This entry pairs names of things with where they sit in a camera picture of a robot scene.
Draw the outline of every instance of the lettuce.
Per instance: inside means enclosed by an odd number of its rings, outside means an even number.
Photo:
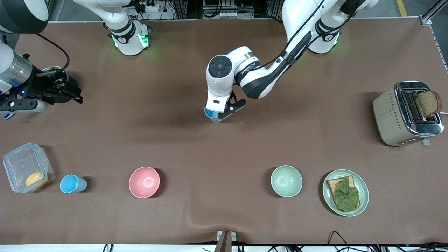
[[[344,212],[356,210],[359,203],[359,191],[355,187],[349,187],[349,178],[345,176],[336,187],[334,200],[337,207]]]

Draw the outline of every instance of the green bowl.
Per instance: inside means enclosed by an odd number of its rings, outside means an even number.
[[[294,197],[302,189],[302,175],[289,165],[277,167],[271,175],[271,185],[274,191],[282,197]]]

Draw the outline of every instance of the wire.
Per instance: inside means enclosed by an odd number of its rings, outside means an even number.
[[[216,16],[218,16],[218,14],[221,12],[221,10],[223,9],[223,0],[220,0],[219,1],[219,3],[218,3],[218,0],[216,0],[216,11],[215,11],[215,13],[213,14],[213,15],[211,15],[211,16],[207,16],[206,14],[203,14],[204,15],[204,17],[216,17]]]
[[[303,23],[303,25],[296,31],[296,33],[294,33],[294,35],[291,37],[291,39],[288,41],[288,43],[286,44],[286,46],[285,46],[285,48],[283,49],[283,51],[284,50],[286,50],[286,48],[291,44],[291,41],[294,39],[294,37],[295,36],[297,36],[297,34],[299,34],[299,32],[301,31],[301,29],[305,26],[305,24],[314,16],[314,14],[319,10],[319,8],[320,8],[320,6],[323,4],[323,2],[324,2],[325,0],[322,0],[322,2],[320,2],[320,4],[319,4],[319,6],[316,8],[316,10],[310,15],[310,17],[305,21],[305,23]],[[356,0],[356,4],[355,4],[355,10],[353,11],[353,13],[340,25],[340,26],[338,26],[338,27],[336,27],[336,28],[334,28],[334,29],[332,29],[332,30],[329,30],[329,31],[327,31],[327,32],[325,32],[325,33],[323,33],[323,34],[321,34],[321,35],[319,35],[319,36],[317,36],[316,38],[314,38],[311,42],[309,42],[308,43],[308,45],[306,46],[306,47],[304,47],[303,49],[302,49],[302,52],[298,55],[298,57],[297,57],[297,59],[299,59],[304,53],[305,53],[305,51],[310,47],[310,45],[314,42],[314,41],[316,41],[317,39],[319,39],[319,38],[321,38],[321,37],[323,37],[323,36],[326,36],[326,35],[328,35],[328,34],[330,34],[330,33],[332,33],[332,32],[334,32],[334,31],[336,31],[336,30],[338,30],[338,29],[340,29],[342,26],[344,26],[354,15],[355,15],[355,13],[356,13],[356,9],[358,9],[358,4],[359,4],[359,0]],[[254,67],[254,68],[252,68],[251,70],[249,70],[249,71],[255,71],[255,70],[257,70],[257,69],[260,69],[260,68],[262,68],[262,67],[265,67],[265,66],[267,66],[267,65],[269,65],[270,63],[272,63],[272,62],[274,62],[276,59],[278,59],[280,56],[281,56],[281,54],[282,53],[280,53],[276,58],[274,58],[273,60],[271,60],[270,62],[268,62],[268,63],[266,63],[266,64],[264,64],[264,65],[261,65],[261,66],[258,66],[258,67]]]
[[[291,44],[291,41],[297,36],[297,34],[299,34],[299,32],[301,31],[301,29],[308,23],[308,21],[310,21],[310,19],[314,16],[314,14],[316,14],[316,12],[320,9],[320,7],[322,6],[322,4],[324,3],[324,1],[325,0],[322,0],[321,2],[320,2],[320,4],[317,6],[317,8],[313,11],[313,13],[307,18],[307,20],[302,24],[302,26],[296,31],[296,33],[294,33],[294,35],[291,37],[291,39],[286,43],[286,46],[284,47],[284,49],[282,50],[282,52],[284,51],[284,50],[286,50],[286,48],[288,48],[288,46]],[[255,70],[257,70],[257,69],[260,69],[260,68],[262,68],[262,67],[265,67],[265,66],[267,66],[267,65],[269,65],[270,63],[272,63],[272,62],[274,62],[276,59],[278,59],[280,56],[281,56],[281,54],[282,54],[282,52],[280,52],[280,54],[277,56],[277,57],[275,57],[274,59],[272,59],[271,61],[269,61],[268,63],[266,63],[266,64],[264,64],[264,65],[261,65],[261,66],[258,66],[258,67],[254,67],[254,68],[252,68],[251,70],[249,70],[249,71],[255,71]]]
[[[272,248],[270,248],[267,252],[271,252],[272,249],[275,250],[276,252],[279,252],[279,251],[277,250],[277,247],[279,247],[279,246],[272,246]]]
[[[400,249],[402,252],[409,252],[409,251],[406,251],[406,250],[404,250],[403,248],[401,248],[399,245],[395,245],[395,247],[398,248],[398,249]],[[423,250],[416,251],[416,252],[427,252],[427,251],[430,251],[430,250],[432,250],[432,251],[434,251],[434,252],[444,252],[444,251],[442,251],[442,250],[437,250],[437,249],[435,249],[435,248],[427,248],[427,249],[423,249]]]
[[[37,74],[36,76],[37,76],[37,77],[42,77],[42,76],[48,76],[48,75],[56,74],[56,73],[59,73],[59,72],[63,72],[63,71],[69,66],[69,64],[70,64],[70,56],[69,56],[69,54],[68,54],[64,49],[62,49],[62,47],[60,47],[59,45],[57,45],[57,44],[54,43],[53,41],[51,41],[51,40],[45,38],[45,37],[42,36],[40,33],[37,33],[36,35],[39,36],[39,37],[41,37],[42,39],[48,41],[50,44],[54,45],[55,47],[57,47],[57,48],[58,48],[59,50],[61,50],[61,51],[65,54],[65,56],[67,57],[67,63],[66,63],[65,66],[63,66],[61,69],[58,69],[58,70],[55,70],[55,71],[51,71],[51,72],[48,72],[48,73]]]
[[[336,246],[334,246],[336,248],[336,252],[341,252],[341,251],[343,251],[345,249],[347,249],[347,251],[352,249],[352,250],[359,251],[359,252],[370,252],[370,251],[365,251],[365,250],[361,250],[361,249],[357,249],[357,248],[351,248],[350,245],[347,243],[347,241],[342,237],[342,235],[339,234],[338,231],[331,231],[330,232],[330,235],[329,235],[328,241],[327,241],[327,245],[330,245],[330,242],[331,242],[334,234],[337,234],[342,239],[342,241],[345,243],[345,245],[347,246],[347,247],[341,248],[341,249],[338,249]]]
[[[181,17],[181,19],[185,19],[185,16],[184,16],[184,14],[183,13],[180,13],[180,12],[178,12],[177,11],[177,9],[174,7],[174,5],[173,5],[173,3],[172,2],[170,2],[170,1],[168,1],[168,4],[171,6],[171,8],[172,8],[172,12],[173,12],[173,14],[174,14],[174,11],[177,13],[177,15],[178,16],[180,16]]]
[[[155,24],[154,31],[151,33],[151,36],[150,36],[150,37],[154,36],[155,31],[157,30],[157,27],[159,26],[160,19],[157,20],[157,23]]]
[[[103,248],[103,252],[106,252],[106,248],[108,247],[108,243],[107,244],[105,244],[105,246],[104,246],[104,248]],[[109,252],[112,252],[112,250],[113,250],[113,244],[111,244],[111,248],[109,249]]]
[[[254,17],[254,15],[263,15],[263,14],[266,14],[266,12],[267,12],[267,10],[265,10],[264,12],[262,12],[262,13],[255,13],[255,11],[253,11],[252,12],[252,16],[250,17],[250,18],[253,18]]]
[[[161,5],[163,5],[164,7],[168,7],[168,6],[166,6],[166,4],[167,4],[167,0],[165,0],[165,4],[162,4],[162,1],[159,1],[159,3],[160,3]]]
[[[5,45],[8,45],[8,41],[7,41],[7,39],[6,39],[6,35],[5,35],[5,34],[3,34],[3,43],[4,43]]]

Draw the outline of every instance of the black clamp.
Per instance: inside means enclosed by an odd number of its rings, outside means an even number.
[[[292,57],[287,51],[285,51],[285,50],[283,50],[281,53],[280,53],[280,57],[282,57],[282,58],[284,58],[284,60],[289,64],[289,65],[294,65],[296,62],[297,62],[297,60],[294,58],[294,57]]]
[[[235,93],[232,91],[226,103],[226,108],[224,112],[218,113],[218,118],[224,120],[227,117],[233,115],[236,111],[242,109],[244,106],[246,106],[246,100],[245,99],[237,100]]]

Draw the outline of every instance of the robot logo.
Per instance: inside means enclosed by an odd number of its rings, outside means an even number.
[[[325,41],[331,41],[333,39],[333,35],[327,35],[325,36]]]
[[[127,42],[127,40],[125,38],[118,38],[118,41],[122,44]]]

